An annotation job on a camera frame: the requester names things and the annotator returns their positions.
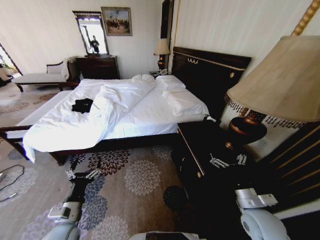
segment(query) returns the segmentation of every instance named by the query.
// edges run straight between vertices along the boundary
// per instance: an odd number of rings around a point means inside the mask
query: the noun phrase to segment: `chaise lounge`
[[[12,82],[23,92],[22,85],[58,85],[60,91],[70,82],[78,81],[78,71],[74,57],[66,58],[57,64],[47,64],[46,73],[30,73],[17,78]]]

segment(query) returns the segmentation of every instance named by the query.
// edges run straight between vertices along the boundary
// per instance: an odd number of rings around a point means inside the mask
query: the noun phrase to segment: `lampshade fringe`
[[[232,108],[232,110],[236,111],[237,113],[240,113],[245,108],[240,103],[233,101],[227,94],[224,96],[224,101],[230,108]],[[299,129],[307,123],[303,121],[287,120],[270,115],[267,115],[262,122],[265,124],[273,125],[274,128],[279,126],[288,129]]]

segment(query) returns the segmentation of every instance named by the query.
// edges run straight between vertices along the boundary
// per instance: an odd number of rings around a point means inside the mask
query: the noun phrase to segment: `cushion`
[[[177,117],[195,114],[209,115],[207,106],[185,88],[166,90],[162,96]]]
[[[63,68],[63,64],[59,64],[59,65],[47,65],[46,66],[46,70],[48,74],[61,74],[62,72],[62,68]]]
[[[174,75],[157,76],[156,80],[161,82],[161,87],[164,90],[186,88],[186,85],[184,85],[184,83],[180,81],[178,78],[176,78]]]
[[[30,73],[12,80],[15,84],[25,83],[61,83],[66,82],[61,73]]]

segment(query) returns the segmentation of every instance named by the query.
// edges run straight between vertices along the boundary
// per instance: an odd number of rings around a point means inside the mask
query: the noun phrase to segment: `picture frame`
[[[130,7],[101,7],[107,36],[132,36]]]

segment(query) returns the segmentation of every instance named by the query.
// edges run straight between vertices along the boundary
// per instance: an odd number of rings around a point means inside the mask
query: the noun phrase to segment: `table lamp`
[[[154,50],[154,55],[160,55],[160,59],[158,61],[159,70],[163,70],[165,68],[165,55],[170,54],[168,47],[168,40],[166,38],[161,38],[158,41],[158,44]]]
[[[262,123],[300,128],[320,121],[320,36],[284,36],[265,59],[227,91],[233,118],[226,147],[253,143],[267,134]]]

